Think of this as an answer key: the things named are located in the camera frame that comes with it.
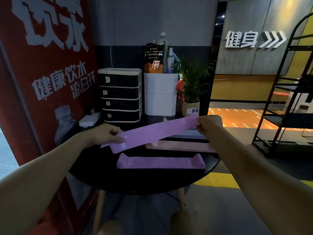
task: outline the orange floor mat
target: orange floor mat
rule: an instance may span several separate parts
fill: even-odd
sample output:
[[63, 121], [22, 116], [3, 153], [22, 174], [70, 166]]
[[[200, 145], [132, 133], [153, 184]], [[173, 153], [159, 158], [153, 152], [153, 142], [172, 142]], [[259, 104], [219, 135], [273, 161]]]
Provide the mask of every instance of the orange floor mat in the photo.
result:
[[[209, 108], [208, 115], [220, 115], [223, 119], [224, 127], [237, 128], [257, 128], [262, 116], [263, 110], [245, 110], [245, 109], [222, 109]], [[263, 120], [262, 129], [278, 129], [278, 127], [267, 120]], [[286, 128], [286, 130], [303, 131], [303, 129]]]

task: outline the gray wall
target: gray wall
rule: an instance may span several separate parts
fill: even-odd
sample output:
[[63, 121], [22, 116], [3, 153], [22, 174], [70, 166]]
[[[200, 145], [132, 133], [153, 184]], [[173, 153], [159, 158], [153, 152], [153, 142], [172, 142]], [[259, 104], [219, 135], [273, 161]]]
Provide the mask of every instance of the gray wall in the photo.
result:
[[95, 45], [211, 46], [218, 0], [88, 0]]
[[[313, 0], [230, 0], [227, 5], [217, 74], [275, 75], [295, 25], [311, 12]], [[305, 22], [295, 36], [300, 36]], [[226, 48], [228, 31], [257, 31], [254, 48]], [[277, 48], [257, 48], [266, 41], [264, 31], [283, 31], [287, 37]], [[289, 52], [282, 75], [288, 71], [294, 52]]]

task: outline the bottle image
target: bottle image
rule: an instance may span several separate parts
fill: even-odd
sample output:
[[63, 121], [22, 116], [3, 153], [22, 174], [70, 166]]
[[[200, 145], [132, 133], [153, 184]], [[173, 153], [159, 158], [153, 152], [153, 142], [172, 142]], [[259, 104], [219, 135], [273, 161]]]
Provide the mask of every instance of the bottle image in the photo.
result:
[[168, 48], [168, 42], [166, 40], [166, 34], [165, 32], [162, 32], [160, 35], [160, 39], [158, 44], [164, 44], [164, 55], [163, 55], [163, 69], [162, 73], [166, 73], [166, 62], [167, 62], [167, 48]]
[[59, 123], [57, 132], [55, 133], [54, 141], [56, 146], [59, 146], [62, 144], [66, 133], [76, 124], [76, 121], [72, 119], [69, 105], [61, 106], [55, 109], [54, 113]]
[[[55, 133], [54, 141], [56, 146], [62, 144], [64, 136], [67, 132], [77, 123], [72, 119], [71, 109], [69, 105], [61, 106], [54, 110], [57, 121], [59, 122], [59, 127]], [[69, 189], [71, 191], [76, 209], [79, 210], [84, 204], [85, 200], [88, 198], [91, 191], [91, 187], [87, 184], [76, 179], [72, 174], [68, 173], [66, 175]]]
[[174, 67], [172, 66], [173, 63], [174, 63], [173, 48], [170, 48], [170, 52], [167, 57], [167, 73], [174, 73]]

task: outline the purple resistance band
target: purple resistance band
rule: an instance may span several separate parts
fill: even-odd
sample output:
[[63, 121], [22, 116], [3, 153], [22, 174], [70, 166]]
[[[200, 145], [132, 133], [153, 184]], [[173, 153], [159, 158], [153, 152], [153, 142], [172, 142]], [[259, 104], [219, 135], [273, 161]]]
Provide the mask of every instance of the purple resistance band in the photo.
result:
[[116, 163], [118, 169], [205, 169], [200, 154], [192, 158], [128, 157], [121, 153]]
[[158, 141], [175, 134], [180, 134], [185, 130], [192, 129], [200, 125], [197, 122], [197, 118], [198, 114], [194, 113], [185, 118], [164, 121], [122, 132], [117, 134], [117, 136], [125, 139], [124, 143], [103, 144], [101, 147], [109, 145], [114, 154], [120, 153], [124, 150]]

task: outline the table leg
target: table leg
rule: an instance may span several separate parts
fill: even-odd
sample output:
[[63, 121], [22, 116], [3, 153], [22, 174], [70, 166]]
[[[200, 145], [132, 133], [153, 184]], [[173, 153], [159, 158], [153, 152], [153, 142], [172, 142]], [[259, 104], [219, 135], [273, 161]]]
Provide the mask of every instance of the table leg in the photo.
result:
[[186, 196], [184, 188], [177, 189], [178, 192], [178, 200], [179, 200], [179, 208], [180, 210], [186, 210]]
[[101, 221], [101, 216], [102, 216], [102, 211], [103, 211], [104, 198], [105, 198], [105, 191], [100, 189], [97, 207], [96, 207], [94, 226], [92, 228], [92, 235], [97, 235], [99, 228], [100, 228], [100, 221]]

